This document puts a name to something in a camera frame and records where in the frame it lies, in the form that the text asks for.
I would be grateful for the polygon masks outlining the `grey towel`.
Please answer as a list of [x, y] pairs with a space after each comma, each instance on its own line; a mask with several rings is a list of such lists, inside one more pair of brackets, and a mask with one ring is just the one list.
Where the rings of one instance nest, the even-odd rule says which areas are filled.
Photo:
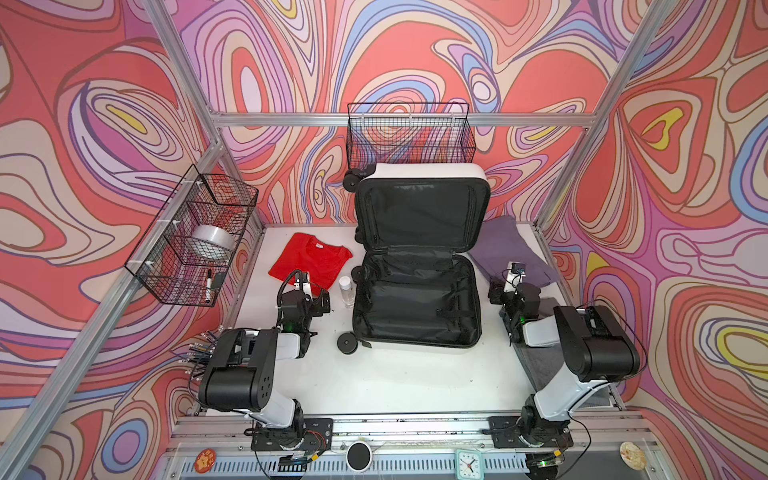
[[519, 339], [513, 343], [521, 365], [535, 391], [543, 389], [564, 364], [554, 308], [557, 299], [539, 303], [539, 318], [519, 321]]

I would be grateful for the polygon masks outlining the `purple trousers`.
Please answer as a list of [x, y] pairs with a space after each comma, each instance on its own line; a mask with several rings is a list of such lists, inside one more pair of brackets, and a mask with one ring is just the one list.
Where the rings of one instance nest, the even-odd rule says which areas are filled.
[[525, 265], [525, 281], [545, 287], [557, 282], [556, 271], [526, 243], [513, 217], [485, 221], [468, 252], [485, 278], [503, 279], [510, 262]]

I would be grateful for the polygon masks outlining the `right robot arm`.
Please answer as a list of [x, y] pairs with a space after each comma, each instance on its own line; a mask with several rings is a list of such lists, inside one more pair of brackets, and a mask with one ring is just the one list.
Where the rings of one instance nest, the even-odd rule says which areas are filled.
[[529, 349], [557, 346], [563, 355], [562, 366], [543, 389], [526, 400], [516, 422], [491, 426], [491, 435], [511, 434], [533, 448], [564, 444], [576, 408], [600, 390], [642, 370], [637, 342], [606, 306], [554, 304], [543, 311], [541, 289], [527, 282], [494, 284], [488, 297], [501, 307], [512, 344]]

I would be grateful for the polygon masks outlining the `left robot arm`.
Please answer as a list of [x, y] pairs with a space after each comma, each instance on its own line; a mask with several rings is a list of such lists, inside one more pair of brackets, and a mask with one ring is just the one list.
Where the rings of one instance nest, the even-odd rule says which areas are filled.
[[306, 355], [315, 335], [312, 320], [330, 310], [326, 291], [317, 298], [300, 290], [281, 291], [274, 327], [223, 332], [205, 364], [200, 405], [252, 421], [248, 435], [257, 450], [328, 449], [333, 421], [307, 422], [300, 402], [277, 391], [275, 368], [281, 360]]

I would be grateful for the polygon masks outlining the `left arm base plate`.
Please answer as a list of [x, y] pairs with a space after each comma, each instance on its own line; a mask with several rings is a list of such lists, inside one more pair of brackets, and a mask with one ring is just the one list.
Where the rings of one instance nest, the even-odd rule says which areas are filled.
[[257, 424], [246, 429], [255, 452], [303, 451], [314, 454], [331, 448], [334, 421], [330, 417], [295, 420], [284, 429], [266, 428]]

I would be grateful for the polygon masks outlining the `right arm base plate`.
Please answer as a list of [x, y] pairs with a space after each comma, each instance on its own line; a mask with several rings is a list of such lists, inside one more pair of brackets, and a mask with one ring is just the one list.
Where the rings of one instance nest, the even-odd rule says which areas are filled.
[[552, 422], [520, 416], [492, 416], [481, 430], [497, 449], [569, 449], [574, 445], [568, 421]]

